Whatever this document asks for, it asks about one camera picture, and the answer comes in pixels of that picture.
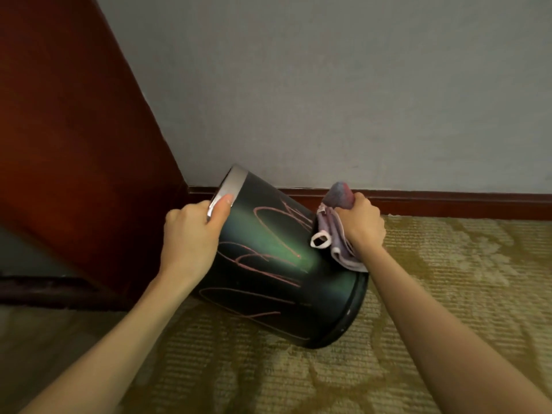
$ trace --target hand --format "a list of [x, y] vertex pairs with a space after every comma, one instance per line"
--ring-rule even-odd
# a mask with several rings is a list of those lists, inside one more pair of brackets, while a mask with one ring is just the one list
[[169, 211], [164, 227], [160, 281], [178, 288], [192, 282], [194, 288], [211, 268], [219, 246], [220, 231], [230, 215], [232, 195], [223, 196], [207, 222], [210, 201], [186, 205]]
[[381, 247], [385, 238], [385, 222], [378, 208], [373, 206], [360, 192], [354, 194], [354, 206], [351, 210], [336, 208], [340, 216], [345, 237], [355, 249], [370, 243]]

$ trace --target left hand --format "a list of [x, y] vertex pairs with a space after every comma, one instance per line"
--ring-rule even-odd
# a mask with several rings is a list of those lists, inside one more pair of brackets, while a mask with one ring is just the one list
[[161, 251], [159, 281], [177, 290], [192, 283], [194, 288], [211, 268], [220, 231], [230, 215], [232, 195], [222, 197], [207, 222], [210, 201], [186, 205], [169, 211]]

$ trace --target purple cloth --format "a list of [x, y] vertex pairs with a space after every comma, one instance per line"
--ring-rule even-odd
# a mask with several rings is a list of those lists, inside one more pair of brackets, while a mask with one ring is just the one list
[[347, 183], [342, 181], [335, 183], [316, 211], [318, 232], [311, 238], [311, 247], [330, 247], [331, 256], [346, 269], [368, 272], [364, 264], [355, 257], [353, 246], [345, 238], [340, 216], [334, 209], [352, 209], [353, 205], [354, 195]]

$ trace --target forearm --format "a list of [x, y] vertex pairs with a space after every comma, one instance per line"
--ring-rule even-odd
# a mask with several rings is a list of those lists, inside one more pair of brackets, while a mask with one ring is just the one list
[[148, 288], [119, 324], [21, 414], [111, 414], [187, 295], [168, 286]]
[[446, 413], [551, 412], [550, 401], [382, 247], [359, 250], [420, 375]]

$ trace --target patterned carpet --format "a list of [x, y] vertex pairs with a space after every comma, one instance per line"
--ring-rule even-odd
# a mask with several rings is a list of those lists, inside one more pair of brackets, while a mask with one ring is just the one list
[[[552, 392], [552, 223], [389, 217], [386, 247], [453, 314]], [[0, 408], [14, 413], [121, 318], [0, 308]], [[117, 413], [438, 412], [370, 285], [335, 344], [305, 350], [189, 299]]]

